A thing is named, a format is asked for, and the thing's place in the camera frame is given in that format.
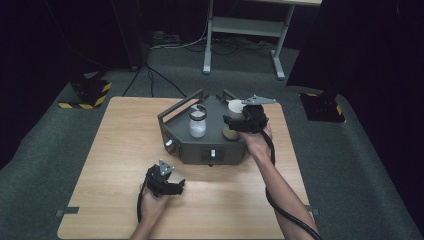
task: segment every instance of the person's right arm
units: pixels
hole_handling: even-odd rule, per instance
[[[269,126],[267,126],[264,131],[272,138]],[[274,202],[284,211],[295,216],[318,232],[314,220],[302,201],[272,164],[270,149],[263,136],[260,133],[240,133],[240,135],[245,139],[249,153],[258,166],[268,192]],[[275,215],[286,239],[313,239],[309,233],[280,213],[275,211]]]

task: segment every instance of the hazard tape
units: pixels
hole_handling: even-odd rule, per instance
[[[79,109],[93,109],[98,108],[102,105],[102,103],[106,99],[106,95],[109,92],[110,87],[112,86],[112,83],[107,83],[99,96],[99,98],[96,100],[96,102],[91,105],[87,103],[73,103],[73,102],[59,102],[59,107],[61,108],[79,108]]]

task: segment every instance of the white jar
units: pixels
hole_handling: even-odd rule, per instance
[[[200,138],[206,134],[206,108],[195,104],[190,107],[190,135]]]

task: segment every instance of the person's right hand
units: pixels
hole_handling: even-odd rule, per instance
[[[272,139],[271,126],[269,124],[264,128],[264,132]],[[262,134],[252,134],[246,132],[239,133],[240,136],[242,136],[246,141],[247,149],[249,150],[249,154],[253,157],[253,159],[269,160],[269,158],[271,157],[271,152]]]

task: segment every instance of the table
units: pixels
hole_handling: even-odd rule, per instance
[[[177,103],[166,98],[112,98],[58,229],[61,239],[128,239],[147,169],[160,158],[185,178],[152,239],[281,239],[265,185],[250,156],[239,165],[186,165],[163,147],[157,115]],[[276,148],[276,167],[309,204],[281,105],[264,105]]]
[[[258,21],[250,19],[237,19],[213,16],[214,0],[209,0],[208,13],[208,35],[205,49],[205,59],[203,62],[203,73],[209,74],[211,71],[211,42],[213,32],[248,34],[267,37],[278,37],[275,50],[271,50],[271,57],[274,62],[278,79],[285,79],[283,68],[281,67],[280,53],[286,38],[287,30],[294,12],[295,5],[319,6],[321,0],[254,0],[258,2],[270,2],[288,4],[289,10],[286,13],[284,22]]]

